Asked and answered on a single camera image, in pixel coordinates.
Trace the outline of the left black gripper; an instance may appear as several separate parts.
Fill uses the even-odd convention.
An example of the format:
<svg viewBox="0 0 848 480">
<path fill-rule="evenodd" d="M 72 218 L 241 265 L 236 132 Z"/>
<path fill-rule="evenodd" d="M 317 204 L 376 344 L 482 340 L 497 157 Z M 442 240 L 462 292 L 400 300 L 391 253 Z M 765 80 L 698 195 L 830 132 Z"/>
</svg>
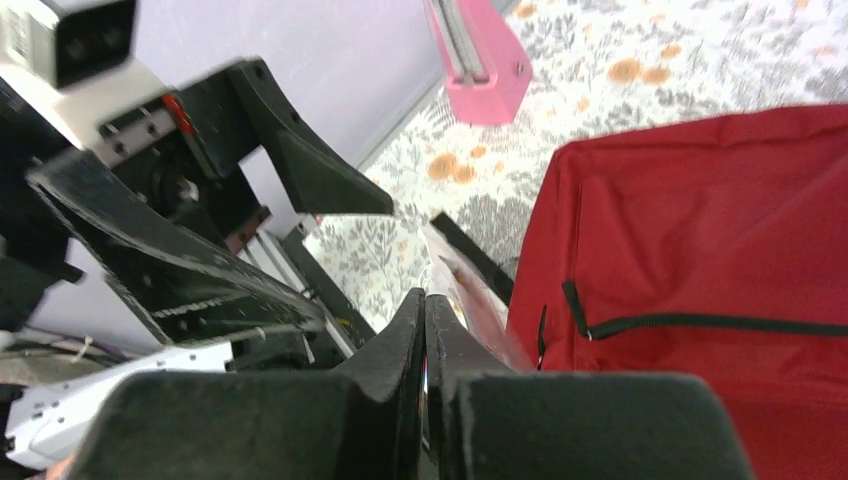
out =
<svg viewBox="0 0 848 480">
<path fill-rule="evenodd" d="M 293 209 L 302 214 L 391 215 L 391 196 L 340 157 L 292 106 L 260 58 L 228 77 Z M 239 168 L 254 144 L 227 138 L 230 169 L 211 174 L 190 112 L 204 93 L 212 119 L 229 105 L 223 78 L 168 88 L 107 121 L 76 147 L 1 78 L 1 326 L 16 331 L 47 291 L 76 283 L 65 258 L 82 243 L 110 287 L 166 344 L 320 331 L 321 307 L 238 252 L 267 218 Z"/>
</svg>

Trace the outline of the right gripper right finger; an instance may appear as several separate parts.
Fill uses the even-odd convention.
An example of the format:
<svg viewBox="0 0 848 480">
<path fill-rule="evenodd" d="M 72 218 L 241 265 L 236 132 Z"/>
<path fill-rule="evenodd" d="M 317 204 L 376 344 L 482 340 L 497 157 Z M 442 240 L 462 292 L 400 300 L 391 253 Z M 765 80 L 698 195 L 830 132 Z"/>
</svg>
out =
<svg viewBox="0 0 848 480">
<path fill-rule="evenodd" d="M 750 479 L 730 419 L 677 374 L 521 373 L 425 301 L 429 447 L 444 479 Z"/>
</svg>

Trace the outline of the red backpack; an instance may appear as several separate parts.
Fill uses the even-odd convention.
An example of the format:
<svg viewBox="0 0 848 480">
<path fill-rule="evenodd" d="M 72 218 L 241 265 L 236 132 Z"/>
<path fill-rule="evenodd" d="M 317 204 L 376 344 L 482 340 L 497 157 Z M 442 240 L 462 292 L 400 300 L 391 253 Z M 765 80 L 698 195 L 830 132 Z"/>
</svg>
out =
<svg viewBox="0 0 848 480">
<path fill-rule="evenodd" d="M 677 374 L 750 479 L 847 475 L 847 108 L 786 107 L 569 143 L 524 238 L 521 373 Z"/>
</svg>

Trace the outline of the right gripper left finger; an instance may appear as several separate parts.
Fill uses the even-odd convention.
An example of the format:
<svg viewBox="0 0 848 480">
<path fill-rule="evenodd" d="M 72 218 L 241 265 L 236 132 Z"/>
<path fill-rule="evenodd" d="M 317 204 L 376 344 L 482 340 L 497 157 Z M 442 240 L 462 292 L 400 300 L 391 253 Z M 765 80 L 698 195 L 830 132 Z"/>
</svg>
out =
<svg viewBox="0 0 848 480">
<path fill-rule="evenodd" d="M 424 293 L 325 371 L 136 374 L 103 404 L 73 479 L 414 479 Z"/>
</svg>

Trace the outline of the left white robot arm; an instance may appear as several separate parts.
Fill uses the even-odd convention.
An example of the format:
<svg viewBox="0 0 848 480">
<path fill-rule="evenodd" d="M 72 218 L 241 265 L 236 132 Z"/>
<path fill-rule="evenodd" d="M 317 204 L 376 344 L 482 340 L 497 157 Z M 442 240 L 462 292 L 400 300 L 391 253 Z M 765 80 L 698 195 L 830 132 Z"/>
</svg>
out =
<svg viewBox="0 0 848 480">
<path fill-rule="evenodd" d="M 164 345 L 26 391 L 10 411 L 14 462 L 41 468 L 67 456 L 133 375 L 222 372 L 239 340 L 326 335 L 326 308 L 238 256 L 267 215 L 240 162 L 265 149 L 301 213 L 389 214 L 394 205 L 300 119 L 262 59 L 179 89 L 138 61 L 66 90 L 8 59 L 1 79 L 68 143 L 25 169 L 28 189 Z"/>
</svg>

